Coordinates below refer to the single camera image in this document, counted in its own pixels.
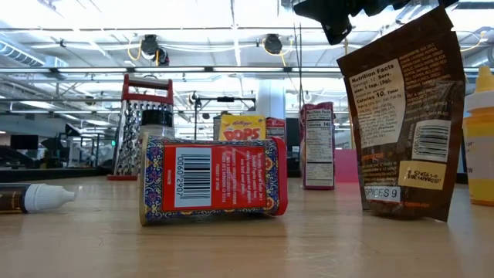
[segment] white nozzle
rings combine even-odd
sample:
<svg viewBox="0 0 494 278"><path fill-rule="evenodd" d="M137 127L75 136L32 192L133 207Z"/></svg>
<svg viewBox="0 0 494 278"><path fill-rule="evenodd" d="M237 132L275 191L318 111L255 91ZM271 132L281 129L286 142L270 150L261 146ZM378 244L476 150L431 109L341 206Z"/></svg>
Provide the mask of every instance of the white nozzle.
<svg viewBox="0 0 494 278"><path fill-rule="evenodd" d="M74 201L76 193L68 192L62 186L31 185L25 193L24 206L28 212L57 209Z"/></svg>

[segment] brown pouch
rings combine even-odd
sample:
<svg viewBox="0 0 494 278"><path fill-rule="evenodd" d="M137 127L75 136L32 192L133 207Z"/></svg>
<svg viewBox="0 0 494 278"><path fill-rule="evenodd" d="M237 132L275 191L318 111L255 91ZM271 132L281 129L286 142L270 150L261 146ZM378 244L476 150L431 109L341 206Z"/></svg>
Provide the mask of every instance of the brown pouch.
<svg viewBox="0 0 494 278"><path fill-rule="evenodd" d="M338 59L364 208L448 220L465 99L452 27L439 6Z"/></svg>

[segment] desk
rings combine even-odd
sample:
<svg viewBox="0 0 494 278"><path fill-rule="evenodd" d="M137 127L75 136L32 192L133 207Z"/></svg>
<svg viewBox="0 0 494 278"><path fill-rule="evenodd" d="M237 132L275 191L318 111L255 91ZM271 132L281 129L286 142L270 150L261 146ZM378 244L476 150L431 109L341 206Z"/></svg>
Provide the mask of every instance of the desk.
<svg viewBox="0 0 494 278"><path fill-rule="evenodd" d="M289 180L277 219L141 227L134 182L59 179L80 188L54 212L0 215L0 276L10 277L488 277L494 208L455 190L449 223L363 213L356 184L304 191Z"/></svg>

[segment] table surface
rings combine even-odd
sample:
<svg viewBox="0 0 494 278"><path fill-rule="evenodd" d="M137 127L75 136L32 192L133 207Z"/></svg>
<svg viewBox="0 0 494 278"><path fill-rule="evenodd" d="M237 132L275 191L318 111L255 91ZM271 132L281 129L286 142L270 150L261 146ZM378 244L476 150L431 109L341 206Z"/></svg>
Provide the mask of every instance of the table surface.
<svg viewBox="0 0 494 278"><path fill-rule="evenodd" d="M49 213L0 215L0 277L492 277L494 208L455 190L448 223L362 212L356 184L304 191L284 216L141 227L135 182L44 181L79 190Z"/></svg>

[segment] yellow bottle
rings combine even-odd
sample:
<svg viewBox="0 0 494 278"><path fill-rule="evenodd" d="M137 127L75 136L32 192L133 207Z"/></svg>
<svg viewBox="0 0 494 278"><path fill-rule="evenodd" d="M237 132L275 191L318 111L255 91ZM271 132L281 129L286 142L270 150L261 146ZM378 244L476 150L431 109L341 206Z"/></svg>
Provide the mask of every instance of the yellow bottle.
<svg viewBox="0 0 494 278"><path fill-rule="evenodd" d="M475 92L465 98L466 165L472 204L494 206L494 76L479 68Z"/></svg>

